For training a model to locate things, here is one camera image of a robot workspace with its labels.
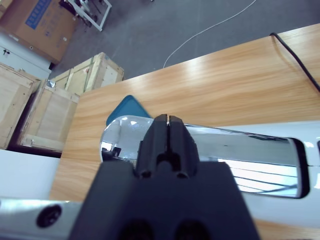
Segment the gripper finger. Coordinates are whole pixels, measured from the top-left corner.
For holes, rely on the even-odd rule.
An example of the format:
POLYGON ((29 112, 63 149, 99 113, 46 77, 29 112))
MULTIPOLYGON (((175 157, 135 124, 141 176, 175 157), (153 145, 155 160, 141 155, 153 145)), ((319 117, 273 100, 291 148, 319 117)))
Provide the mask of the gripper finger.
POLYGON ((172 169, 178 175, 195 175, 199 163, 197 145, 183 121, 169 117, 169 152, 172 169))
POLYGON ((167 150, 167 120, 166 114, 157 116, 140 142, 137 158, 138 175, 152 175, 156 171, 158 156, 167 150))

